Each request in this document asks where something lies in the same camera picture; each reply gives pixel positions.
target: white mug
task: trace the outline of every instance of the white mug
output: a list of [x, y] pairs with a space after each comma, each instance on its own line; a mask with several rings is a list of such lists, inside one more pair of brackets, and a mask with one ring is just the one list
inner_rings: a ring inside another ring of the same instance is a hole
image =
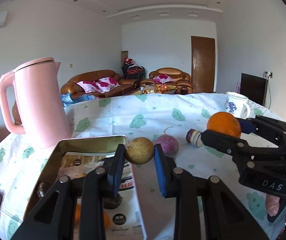
[[226, 92], [227, 100], [225, 103], [225, 111], [233, 114], [236, 118], [248, 118], [250, 116], [249, 98], [235, 92]]

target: human hand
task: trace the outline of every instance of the human hand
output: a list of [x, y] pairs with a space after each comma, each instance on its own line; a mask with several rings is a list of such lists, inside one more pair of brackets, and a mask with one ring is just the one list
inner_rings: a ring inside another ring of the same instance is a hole
[[267, 194], [265, 199], [265, 208], [270, 216], [276, 216], [280, 207], [280, 198]]

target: brown wooden door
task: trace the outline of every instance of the brown wooden door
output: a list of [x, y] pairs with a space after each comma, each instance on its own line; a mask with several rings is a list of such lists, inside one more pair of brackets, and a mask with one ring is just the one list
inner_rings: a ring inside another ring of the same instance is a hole
[[191, 36], [194, 93], [212, 93], [216, 64], [215, 39]]

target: pink electric kettle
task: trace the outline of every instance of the pink electric kettle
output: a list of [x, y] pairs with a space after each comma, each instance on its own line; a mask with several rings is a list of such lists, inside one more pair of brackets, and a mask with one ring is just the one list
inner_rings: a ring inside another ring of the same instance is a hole
[[[0, 78], [0, 105], [5, 125], [11, 133], [26, 133], [34, 148], [54, 146], [72, 135], [57, 82], [60, 64], [52, 57], [35, 59]], [[6, 96], [9, 86], [14, 86], [22, 126], [15, 125], [11, 118]]]

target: newspaper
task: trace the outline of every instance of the newspaper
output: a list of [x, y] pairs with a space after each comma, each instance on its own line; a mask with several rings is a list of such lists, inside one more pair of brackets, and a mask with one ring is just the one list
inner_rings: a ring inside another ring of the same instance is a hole
[[[112, 157], [114, 154], [115, 152], [108, 154], [67, 152], [63, 157], [57, 179], [63, 175], [67, 175], [71, 179], [85, 176], [97, 167], [102, 166], [105, 158]], [[108, 226], [105, 228], [107, 240], [142, 240], [144, 238], [141, 224], [142, 216], [134, 187], [132, 167], [125, 160], [119, 190], [122, 198], [121, 204], [115, 209], [104, 208], [104, 212], [109, 220]], [[81, 198], [77, 200], [77, 203], [81, 205]], [[76, 224], [73, 240], [78, 239], [79, 225]]]

